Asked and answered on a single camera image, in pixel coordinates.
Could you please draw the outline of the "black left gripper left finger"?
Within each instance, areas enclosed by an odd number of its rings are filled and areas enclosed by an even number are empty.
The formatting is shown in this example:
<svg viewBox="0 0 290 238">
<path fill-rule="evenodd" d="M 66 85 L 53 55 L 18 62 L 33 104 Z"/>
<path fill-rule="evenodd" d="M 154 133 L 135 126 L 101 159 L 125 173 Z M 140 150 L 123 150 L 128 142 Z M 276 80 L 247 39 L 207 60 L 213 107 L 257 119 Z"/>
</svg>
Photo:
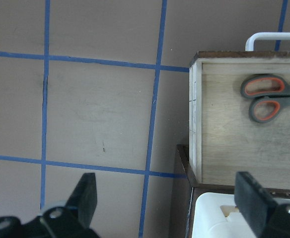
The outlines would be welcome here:
<svg viewBox="0 0 290 238">
<path fill-rule="evenodd" d="M 96 206 L 95 173 L 84 173 L 66 201 L 65 207 L 71 211 L 84 228 L 89 228 Z"/>
</svg>

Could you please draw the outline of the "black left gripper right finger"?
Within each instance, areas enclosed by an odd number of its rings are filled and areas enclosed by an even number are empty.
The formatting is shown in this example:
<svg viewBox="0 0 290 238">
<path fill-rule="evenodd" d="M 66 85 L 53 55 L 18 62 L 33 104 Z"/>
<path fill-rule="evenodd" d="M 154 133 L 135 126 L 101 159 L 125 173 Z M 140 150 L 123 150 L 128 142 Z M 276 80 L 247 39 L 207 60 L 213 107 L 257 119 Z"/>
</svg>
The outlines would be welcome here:
<svg viewBox="0 0 290 238">
<path fill-rule="evenodd" d="M 237 172 L 234 202 L 254 235 L 261 236 L 277 207 L 275 199 L 249 172 Z"/>
</svg>

